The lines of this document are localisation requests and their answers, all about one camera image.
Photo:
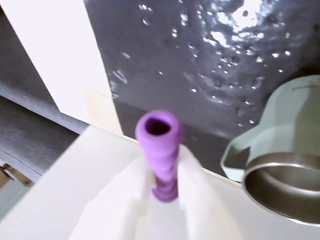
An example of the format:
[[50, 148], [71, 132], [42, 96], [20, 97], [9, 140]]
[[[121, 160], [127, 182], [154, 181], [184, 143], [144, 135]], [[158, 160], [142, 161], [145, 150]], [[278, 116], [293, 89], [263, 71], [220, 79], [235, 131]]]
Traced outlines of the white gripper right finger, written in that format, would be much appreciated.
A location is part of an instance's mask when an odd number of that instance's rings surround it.
[[179, 147], [177, 183], [189, 240], [240, 240], [242, 233], [201, 164], [184, 145]]

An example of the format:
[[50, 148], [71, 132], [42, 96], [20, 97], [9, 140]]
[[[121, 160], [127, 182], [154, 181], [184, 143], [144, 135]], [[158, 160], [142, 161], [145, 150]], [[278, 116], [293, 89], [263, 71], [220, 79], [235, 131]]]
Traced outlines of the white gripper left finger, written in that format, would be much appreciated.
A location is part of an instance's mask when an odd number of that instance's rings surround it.
[[151, 191], [151, 169], [133, 160], [85, 206], [71, 240], [133, 240]]

